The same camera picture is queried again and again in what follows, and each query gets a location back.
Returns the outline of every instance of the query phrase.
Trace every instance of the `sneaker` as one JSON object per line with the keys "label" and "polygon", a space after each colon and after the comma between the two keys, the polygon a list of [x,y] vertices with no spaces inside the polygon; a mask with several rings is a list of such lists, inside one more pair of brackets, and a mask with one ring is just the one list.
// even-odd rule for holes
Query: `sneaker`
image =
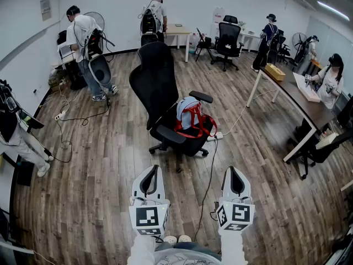
{"label": "sneaker", "polygon": [[252,70],[254,70],[256,73],[259,72],[259,70],[255,70],[255,69],[254,69],[253,65],[252,65]]}
{"label": "sneaker", "polygon": [[105,101],[106,97],[105,97],[105,94],[102,93],[101,96],[92,96],[92,100],[93,101]]}
{"label": "sneaker", "polygon": [[163,241],[169,243],[171,246],[175,246],[178,240],[175,236],[166,236]]}
{"label": "sneaker", "polygon": [[119,89],[116,86],[111,86],[110,91],[112,92],[113,95],[117,93]]}
{"label": "sneaker", "polygon": [[38,173],[37,173],[38,177],[41,178],[42,176],[44,176],[46,172],[49,170],[49,168],[50,168],[50,165],[47,162],[45,162],[44,167],[38,170]]}
{"label": "sneaker", "polygon": [[178,242],[191,242],[191,237],[185,235],[180,236]]}

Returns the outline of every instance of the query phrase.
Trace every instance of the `fan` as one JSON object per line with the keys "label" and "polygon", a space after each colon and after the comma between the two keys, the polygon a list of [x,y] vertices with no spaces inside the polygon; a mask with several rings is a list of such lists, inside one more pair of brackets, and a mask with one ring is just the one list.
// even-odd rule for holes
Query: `fan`
{"label": "fan", "polygon": [[102,29],[102,31],[104,31],[105,22],[101,14],[97,12],[88,12],[85,15],[92,17],[95,20],[95,22],[99,25],[99,27]]}
{"label": "fan", "polygon": [[296,56],[294,58],[295,63],[300,63],[303,60],[305,44],[307,37],[303,33],[295,33],[292,37],[293,47],[297,50]]}

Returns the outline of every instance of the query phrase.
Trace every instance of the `sign on wall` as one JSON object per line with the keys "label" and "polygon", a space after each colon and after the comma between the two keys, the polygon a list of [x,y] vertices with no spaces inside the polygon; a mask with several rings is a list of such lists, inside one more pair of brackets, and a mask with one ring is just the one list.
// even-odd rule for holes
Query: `sign on wall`
{"label": "sign on wall", "polygon": [[50,0],[41,0],[40,1],[40,10],[42,13],[42,20],[48,20],[51,18],[51,8],[50,8]]}

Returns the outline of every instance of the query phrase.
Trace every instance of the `wooden floor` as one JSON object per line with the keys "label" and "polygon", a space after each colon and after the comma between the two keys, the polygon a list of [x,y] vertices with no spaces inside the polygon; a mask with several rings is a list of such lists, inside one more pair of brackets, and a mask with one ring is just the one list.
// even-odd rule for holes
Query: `wooden floor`
{"label": "wooden floor", "polygon": [[[185,51],[173,50],[179,96],[195,89],[213,96],[205,112],[227,132],[239,117],[256,79],[250,69],[254,53],[242,53],[239,71],[222,64],[210,64],[207,55],[184,62]],[[181,174],[175,172],[172,150],[150,155],[157,141],[146,130],[147,113],[129,85],[129,74],[139,64],[136,52],[117,55],[110,63],[119,94],[111,98],[109,112],[89,119],[61,122],[63,139],[71,140],[70,163],[53,161],[48,175],[33,176],[31,187],[16,186],[14,212],[18,224],[30,232],[22,236],[33,248],[55,264],[126,264],[133,242],[129,217],[129,196],[133,180],[152,164],[161,166],[171,216],[167,234],[193,237],[200,218],[201,201],[210,178],[215,142],[207,142],[210,154],[203,158],[183,156]],[[259,93],[274,89],[263,81]],[[75,92],[66,90],[70,100]],[[259,96],[243,112],[233,131],[219,141],[214,176],[208,193],[198,243],[220,250],[218,224],[210,218],[213,202],[222,195],[221,183],[229,165],[241,170],[252,187],[255,218],[243,233],[249,264],[323,264],[333,241],[347,225],[340,188],[353,179],[353,158],[339,147],[324,164],[309,170],[301,181],[298,164],[283,158],[290,146],[287,139],[301,117],[282,95],[271,103],[274,92]],[[80,118],[105,110],[93,103],[83,89],[70,104],[67,118]],[[54,121],[61,108],[60,95],[44,106],[39,119],[45,127],[36,131],[54,155],[69,159],[69,147],[62,148],[61,133]],[[39,256],[29,264],[47,264]]]}

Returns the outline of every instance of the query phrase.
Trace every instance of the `extension cord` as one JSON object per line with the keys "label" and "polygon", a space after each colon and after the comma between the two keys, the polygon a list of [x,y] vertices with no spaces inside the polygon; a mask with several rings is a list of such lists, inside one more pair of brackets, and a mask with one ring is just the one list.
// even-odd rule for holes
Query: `extension cord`
{"label": "extension cord", "polygon": [[215,134],[215,136],[209,136],[208,138],[207,138],[207,141],[213,141],[213,140],[220,140],[220,139],[222,139],[223,138],[223,135],[222,135],[222,133],[219,131],[219,132],[217,132],[216,134]]}
{"label": "extension cord", "polygon": [[58,121],[59,119],[63,120],[65,118],[65,114],[66,114],[65,111],[61,112],[58,116],[55,117],[55,120],[56,121]]}

